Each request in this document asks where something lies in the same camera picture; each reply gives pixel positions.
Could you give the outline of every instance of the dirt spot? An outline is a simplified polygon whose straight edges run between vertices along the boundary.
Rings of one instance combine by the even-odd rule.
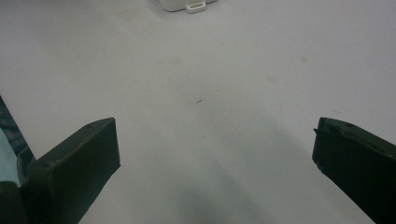
[[[334,114],[336,114],[336,115],[340,115],[340,114],[341,114],[341,112],[338,111],[338,110],[336,110],[336,109],[333,109],[332,112],[333,112]]]
[[[303,64],[306,64],[306,63],[308,62],[308,58],[306,58],[306,57],[301,57],[301,58],[300,58],[300,62],[303,63]]]
[[[123,10],[118,13],[118,16],[123,22],[132,21],[135,15],[136,15],[136,11],[134,10]]]
[[[176,57],[174,59],[171,60],[171,63],[183,63],[183,60],[179,57]]]
[[[267,76],[267,80],[271,83],[277,83],[277,79],[274,76]]]

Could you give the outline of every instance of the box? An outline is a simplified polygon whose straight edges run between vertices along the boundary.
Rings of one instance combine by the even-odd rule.
[[[186,9],[190,13],[195,13],[205,10],[207,3],[215,1],[216,0],[160,0],[160,3],[166,11]]]

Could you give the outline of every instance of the white object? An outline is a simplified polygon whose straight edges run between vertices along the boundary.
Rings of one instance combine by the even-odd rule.
[[[190,13],[204,11],[206,3],[211,3],[216,0],[160,0],[161,6],[166,11],[178,11],[186,8]]]

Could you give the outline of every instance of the white floor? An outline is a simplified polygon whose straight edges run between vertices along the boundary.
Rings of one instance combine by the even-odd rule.
[[[0,93],[39,158],[117,120],[81,223],[373,223],[311,160],[320,117],[396,143],[396,2],[3,0]]]

